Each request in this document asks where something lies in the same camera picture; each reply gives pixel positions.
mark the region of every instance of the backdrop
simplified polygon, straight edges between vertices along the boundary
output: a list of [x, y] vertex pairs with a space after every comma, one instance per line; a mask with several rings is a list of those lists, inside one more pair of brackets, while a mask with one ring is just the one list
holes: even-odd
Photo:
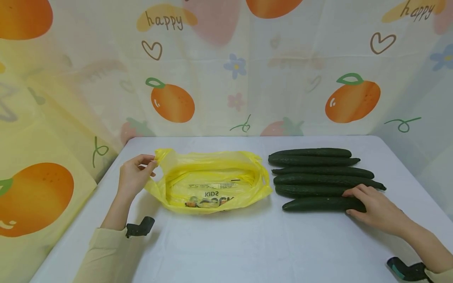
[[375, 134], [453, 218], [452, 20], [453, 0], [0, 0], [0, 281], [33, 276], [136, 136]]

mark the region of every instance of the black clip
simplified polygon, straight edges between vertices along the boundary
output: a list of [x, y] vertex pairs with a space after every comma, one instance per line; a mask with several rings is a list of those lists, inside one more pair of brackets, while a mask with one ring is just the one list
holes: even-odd
[[148, 233], [151, 231], [151, 228], [153, 228], [154, 225], [154, 218], [145, 216], [140, 223], [140, 225], [137, 224], [127, 224], [127, 232], [126, 232], [126, 238], [129, 238], [131, 236], [146, 236]]
[[400, 258], [393, 257], [387, 261], [387, 265], [401, 280], [415, 282], [420, 280], [428, 280], [433, 283], [425, 273], [425, 264], [419, 262], [411, 266], [407, 266]]

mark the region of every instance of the hand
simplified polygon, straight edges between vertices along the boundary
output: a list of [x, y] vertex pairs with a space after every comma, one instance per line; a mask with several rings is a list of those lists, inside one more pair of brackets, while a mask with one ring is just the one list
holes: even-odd
[[354, 209], [346, 211], [357, 220], [388, 234], [403, 237], [404, 234], [416, 226], [406, 214], [392, 203], [383, 193], [373, 187], [363, 184], [346, 190], [343, 197], [356, 197], [366, 207], [366, 213]]
[[120, 168], [117, 196], [132, 201], [148, 182], [149, 177], [156, 176], [153, 173], [156, 167], [157, 162], [154, 160], [154, 156], [147, 154], [140, 154], [124, 162]]

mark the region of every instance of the white table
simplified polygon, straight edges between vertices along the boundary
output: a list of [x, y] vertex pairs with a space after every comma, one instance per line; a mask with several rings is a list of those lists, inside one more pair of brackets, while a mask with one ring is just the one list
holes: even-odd
[[[375, 136], [135, 138], [108, 170], [79, 216], [32, 282], [71, 282], [88, 242], [113, 200], [124, 161], [158, 148], [178, 153], [251, 151], [263, 158], [294, 148], [338, 147], [352, 151], [386, 185], [385, 194], [409, 217], [453, 250], [453, 223], [398, 158]], [[158, 170], [156, 179], [162, 172]], [[397, 282], [386, 261], [419, 262], [402, 240], [352, 221], [343, 213], [284, 213], [289, 199], [273, 192], [252, 206], [204, 216], [164, 209], [148, 192], [135, 199], [129, 223], [151, 216], [146, 237], [134, 237], [121, 282]]]

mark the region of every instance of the cucumber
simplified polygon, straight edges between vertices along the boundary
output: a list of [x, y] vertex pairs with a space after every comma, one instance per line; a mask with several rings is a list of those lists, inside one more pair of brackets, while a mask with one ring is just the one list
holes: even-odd
[[374, 178], [373, 172], [355, 167], [286, 167], [282, 169], [272, 169], [272, 173], [277, 175], [308, 173], [317, 175], [357, 176], [368, 179]]
[[284, 197], [341, 197], [349, 187], [276, 185], [275, 192]]
[[271, 155], [296, 155], [296, 156], [320, 156], [320, 157], [346, 157], [352, 156], [352, 153], [347, 149], [288, 149], [274, 152]]
[[284, 211], [346, 211], [366, 212], [365, 205], [354, 197], [304, 197], [282, 206]]
[[358, 163], [360, 158], [346, 157], [317, 157], [317, 156], [290, 156], [269, 155], [268, 161], [280, 166], [350, 166]]
[[376, 189], [385, 191], [387, 188], [371, 179], [355, 177], [355, 176], [337, 176], [337, 175], [315, 175], [293, 173], [279, 175], [274, 178], [275, 185], [325, 185], [353, 188], [357, 185], [364, 184]]

